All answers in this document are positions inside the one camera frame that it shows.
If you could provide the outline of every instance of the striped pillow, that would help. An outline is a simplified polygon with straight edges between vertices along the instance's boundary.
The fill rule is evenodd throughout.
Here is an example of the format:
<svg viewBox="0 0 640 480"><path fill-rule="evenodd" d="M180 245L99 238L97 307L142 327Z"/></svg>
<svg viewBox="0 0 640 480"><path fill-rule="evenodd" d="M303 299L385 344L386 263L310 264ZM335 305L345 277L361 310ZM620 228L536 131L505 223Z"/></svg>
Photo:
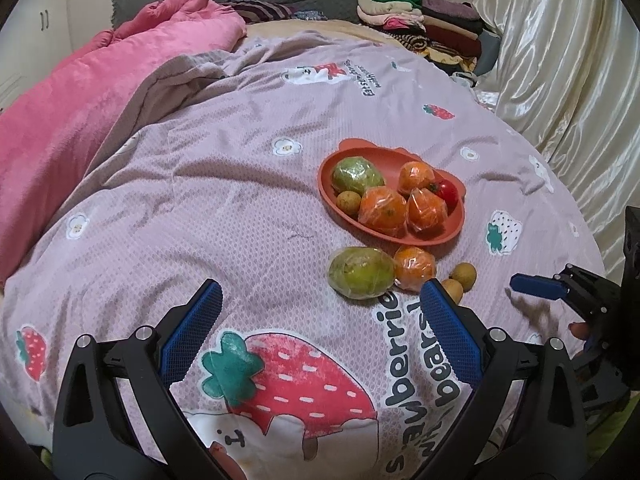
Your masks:
<svg viewBox="0 0 640 480"><path fill-rule="evenodd" d="M246 23L274 22L288 20L292 16L291 9L281 4L270 4L258 0L229 0L228 5L244 18Z"/></svg>

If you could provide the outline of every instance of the metal screw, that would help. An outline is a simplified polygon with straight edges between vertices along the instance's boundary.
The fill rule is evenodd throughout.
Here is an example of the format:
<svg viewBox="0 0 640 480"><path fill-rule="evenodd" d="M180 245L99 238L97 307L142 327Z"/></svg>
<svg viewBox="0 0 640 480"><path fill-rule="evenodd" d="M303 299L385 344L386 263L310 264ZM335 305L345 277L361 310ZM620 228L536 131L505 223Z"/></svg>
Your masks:
<svg viewBox="0 0 640 480"><path fill-rule="evenodd" d="M557 337L552 337L549 340L549 344L551 345L551 348L553 348L554 350L562 350L564 348L564 343L560 341Z"/></svg>
<svg viewBox="0 0 640 480"><path fill-rule="evenodd" d="M505 334L504 330L500 328L492 328L491 330L489 330L489 337L494 341L497 341L498 343L507 339L507 335Z"/></svg>
<svg viewBox="0 0 640 480"><path fill-rule="evenodd" d="M150 326L141 326L136 330L136 339L140 339L140 341L146 341L152 335L154 330Z"/></svg>
<svg viewBox="0 0 640 480"><path fill-rule="evenodd" d="M76 340L76 344L80 347L80 348L85 348L87 346L89 346L89 343L91 342L91 336L88 336L87 334L81 335L77 340Z"/></svg>

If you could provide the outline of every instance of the green mango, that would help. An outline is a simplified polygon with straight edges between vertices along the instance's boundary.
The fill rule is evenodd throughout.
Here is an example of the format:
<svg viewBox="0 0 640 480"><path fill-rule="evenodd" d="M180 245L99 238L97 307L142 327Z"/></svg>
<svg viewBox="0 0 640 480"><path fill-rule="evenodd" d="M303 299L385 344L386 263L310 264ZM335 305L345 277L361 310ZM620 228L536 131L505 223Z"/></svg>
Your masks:
<svg viewBox="0 0 640 480"><path fill-rule="evenodd" d="M384 186L385 179L366 158L348 156L336 164L331 184L338 193L353 191L362 196L369 187Z"/></svg>
<svg viewBox="0 0 640 480"><path fill-rule="evenodd" d="M347 247L331 261L327 281L351 300L377 298L394 284L394 261L378 249Z"/></svg>

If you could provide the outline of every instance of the white cabinet door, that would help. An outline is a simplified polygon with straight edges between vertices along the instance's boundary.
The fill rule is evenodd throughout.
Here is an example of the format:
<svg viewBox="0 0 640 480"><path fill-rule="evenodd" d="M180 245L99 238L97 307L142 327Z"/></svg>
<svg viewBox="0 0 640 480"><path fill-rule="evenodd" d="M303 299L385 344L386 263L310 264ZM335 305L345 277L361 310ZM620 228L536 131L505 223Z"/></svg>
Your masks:
<svg viewBox="0 0 640 480"><path fill-rule="evenodd" d="M0 108L70 53L66 0L19 0L0 30Z"/></svg>

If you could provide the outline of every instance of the red tomato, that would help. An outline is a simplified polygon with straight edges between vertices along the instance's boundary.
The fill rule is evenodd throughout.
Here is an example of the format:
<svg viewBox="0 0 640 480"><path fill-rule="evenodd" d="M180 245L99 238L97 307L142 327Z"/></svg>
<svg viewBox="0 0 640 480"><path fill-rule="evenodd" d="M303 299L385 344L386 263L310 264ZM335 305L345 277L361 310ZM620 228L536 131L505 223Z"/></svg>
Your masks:
<svg viewBox="0 0 640 480"><path fill-rule="evenodd" d="M442 179L435 184L431 184L429 186L429 190L436 196L439 196L447 203L447 207L449 210L455 208L458 204L458 200L460 200L460 195L458 194L458 188L456 185L446 179Z"/></svg>

